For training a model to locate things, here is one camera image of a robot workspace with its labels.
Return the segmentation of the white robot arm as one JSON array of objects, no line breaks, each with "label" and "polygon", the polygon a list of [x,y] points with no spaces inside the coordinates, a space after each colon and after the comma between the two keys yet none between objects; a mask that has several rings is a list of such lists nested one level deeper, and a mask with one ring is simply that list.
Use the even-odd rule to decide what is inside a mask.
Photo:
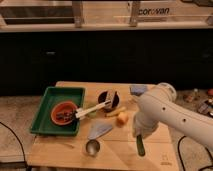
[{"label": "white robot arm", "polygon": [[176,98],[175,88],[168,83],[159,83],[137,97],[133,135],[146,139],[161,122],[213,151],[213,119],[177,105]]}]

